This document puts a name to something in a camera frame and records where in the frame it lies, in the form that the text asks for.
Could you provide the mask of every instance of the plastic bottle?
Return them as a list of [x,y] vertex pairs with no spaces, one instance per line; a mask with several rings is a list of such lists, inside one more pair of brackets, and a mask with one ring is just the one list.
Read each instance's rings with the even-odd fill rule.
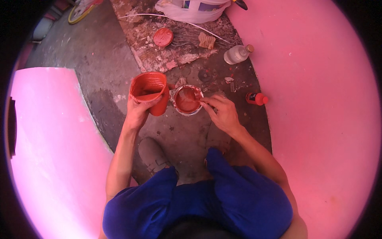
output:
[[252,45],[237,45],[224,53],[224,60],[230,65],[245,61],[249,54],[254,51]]
[[247,100],[247,103],[256,104],[258,106],[268,103],[268,97],[266,97],[263,93],[248,93],[245,96],[245,99]]

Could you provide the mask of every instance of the yellow hose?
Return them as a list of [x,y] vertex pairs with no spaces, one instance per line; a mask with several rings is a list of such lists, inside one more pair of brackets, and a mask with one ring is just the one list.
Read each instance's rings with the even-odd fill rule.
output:
[[71,16],[72,16],[72,13],[74,12],[74,10],[77,8],[77,6],[74,6],[73,9],[70,11],[70,14],[69,14],[69,17],[68,17],[68,22],[69,24],[76,24],[77,22],[79,22],[80,20],[84,19],[84,17],[86,15],[88,15],[90,13],[90,11],[95,7],[96,5],[91,5],[88,10],[86,10],[83,14],[81,14],[81,16],[79,16],[79,18],[75,19],[75,20],[71,20]]

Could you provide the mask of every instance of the white cable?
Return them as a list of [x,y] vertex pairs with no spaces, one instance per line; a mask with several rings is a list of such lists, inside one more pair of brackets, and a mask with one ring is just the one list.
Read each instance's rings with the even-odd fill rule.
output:
[[[137,13],[137,14],[131,14],[131,15],[122,16],[122,17],[120,17],[120,18],[118,18],[118,19],[127,18],[128,16],[139,16],[139,15],[162,16],[162,17],[168,18],[168,16],[160,15],[160,14],[154,14],[154,13]],[[211,34],[211,35],[213,35],[213,36],[219,38],[220,40],[223,40],[223,41],[229,43],[229,41],[224,40],[224,39],[221,38],[220,36],[215,35],[214,33],[208,31],[207,29],[204,29],[204,28],[202,28],[202,27],[200,27],[200,26],[198,26],[198,25],[196,25],[196,24],[194,24],[194,23],[188,23],[188,24],[191,24],[191,25],[193,25],[193,26],[195,26],[195,27],[197,27],[197,28],[200,28],[200,29],[202,29],[203,31],[206,31],[206,32],[208,32],[209,34]]]

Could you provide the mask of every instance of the blue shorts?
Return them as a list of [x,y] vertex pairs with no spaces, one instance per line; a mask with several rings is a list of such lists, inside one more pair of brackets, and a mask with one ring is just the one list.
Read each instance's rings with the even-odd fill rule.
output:
[[109,239],[156,239],[184,216],[211,219],[246,239],[279,238],[293,211],[279,185],[247,166],[230,166],[210,148],[207,168],[213,180],[176,186],[174,167],[146,183],[119,192],[105,207],[102,227]]

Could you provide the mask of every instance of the white plastic bag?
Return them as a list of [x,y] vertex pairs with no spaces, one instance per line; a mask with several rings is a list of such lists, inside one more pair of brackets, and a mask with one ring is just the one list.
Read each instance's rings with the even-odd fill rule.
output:
[[[218,5],[212,11],[199,11],[199,6]],[[184,6],[183,0],[159,0],[155,4],[157,11],[163,12],[168,18],[186,23],[205,23],[218,19],[223,11],[231,5],[231,0],[190,0],[189,8]]]

